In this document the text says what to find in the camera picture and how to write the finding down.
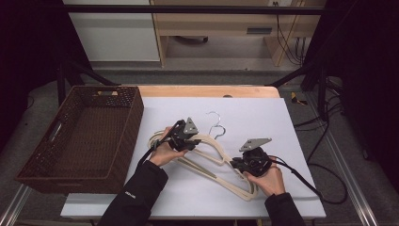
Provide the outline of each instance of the hanger hook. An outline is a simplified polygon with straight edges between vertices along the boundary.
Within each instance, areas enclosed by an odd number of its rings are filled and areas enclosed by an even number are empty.
[[[223,129],[223,133],[221,133],[221,134],[219,134],[219,135],[216,135],[215,139],[217,139],[218,137],[222,137],[223,135],[226,134],[226,128],[223,127],[223,125],[216,125],[216,126],[213,126],[213,127],[220,127],[220,128]]]
[[[212,129],[213,129],[214,127],[220,127],[220,128],[223,129],[223,133],[222,133],[222,134],[219,134],[219,135],[216,135],[215,139],[217,139],[218,137],[222,137],[223,135],[226,134],[226,128],[223,127],[222,125],[219,125],[219,124],[220,124],[220,115],[219,115],[219,113],[217,113],[217,112],[215,112],[215,111],[211,111],[211,112],[208,112],[208,113],[206,113],[206,114],[209,115],[209,114],[212,114],[212,113],[217,114],[218,120],[217,120],[217,123],[216,123],[216,124],[214,124],[214,125],[211,126],[211,128],[209,129],[208,135],[211,135],[211,131],[212,131]]]

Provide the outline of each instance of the sleeve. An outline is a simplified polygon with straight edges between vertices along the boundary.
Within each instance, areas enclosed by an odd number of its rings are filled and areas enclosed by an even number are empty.
[[[109,204],[97,225],[145,225],[167,180],[163,169],[150,161],[144,162]]]
[[[272,225],[279,226],[305,226],[303,218],[296,209],[290,193],[283,193],[278,196],[272,195],[264,202]]]

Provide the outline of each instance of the basket handle hole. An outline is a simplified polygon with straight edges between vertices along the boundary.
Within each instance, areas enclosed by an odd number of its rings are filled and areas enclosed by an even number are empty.
[[[118,96],[116,91],[98,91],[99,96]]]
[[[55,183],[57,186],[81,186],[81,184],[79,183],[75,183],[75,182],[64,182],[64,183]]]

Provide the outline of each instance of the white tabletop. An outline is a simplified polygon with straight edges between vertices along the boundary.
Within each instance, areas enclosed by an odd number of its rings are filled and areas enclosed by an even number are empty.
[[[309,168],[299,146],[285,102],[281,98],[143,98],[144,115],[128,177],[148,150],[147,142],[154,132],[164,130],[178,120],[190,117],[200,134],[208,134],[217,122],[227,132],[217,139],[225,153],[231,157],[242,156],[238,150],[249,138],[270,137],[273,140],[262,146],[270,155],[282,158],[314,185]],[[243,182],[227,166],[219,167],[208,160],[188,153],[216,175],[241,186]],[[168,183],[152,208],[152,219],[157,218],[267,218],[266,199],[262,191],[250,202],[244,201],[216,182],[183,168],[175,162],[163,166]],[[318,197],[303,185],[288,169],[281,167],[285,187],[294,198],[303,218],[324,218],[326,213]],[[66,218],[100,218],[115,195],[70,194],[61,212]]]

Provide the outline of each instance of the wicker basket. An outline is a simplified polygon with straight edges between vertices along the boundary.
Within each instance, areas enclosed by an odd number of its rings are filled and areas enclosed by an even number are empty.
[[[15,180],[41,193],[118,193],[143,110],[137,87],[73,87]]]

